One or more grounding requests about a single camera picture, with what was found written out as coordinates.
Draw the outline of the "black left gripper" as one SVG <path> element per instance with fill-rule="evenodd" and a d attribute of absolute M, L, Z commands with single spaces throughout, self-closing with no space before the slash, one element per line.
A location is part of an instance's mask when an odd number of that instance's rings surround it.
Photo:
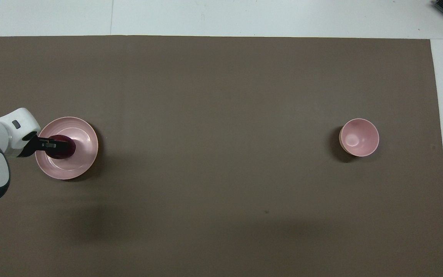
<path fill-rule="evenodd" d="M 21 151 L 21 157 L 32 156 L 36 151 L 66 152 L 69 148 L 68 138 L 39 137 L 37 132 L 25 135 L 23 141 L 26 142 L 26 145 Z"/>

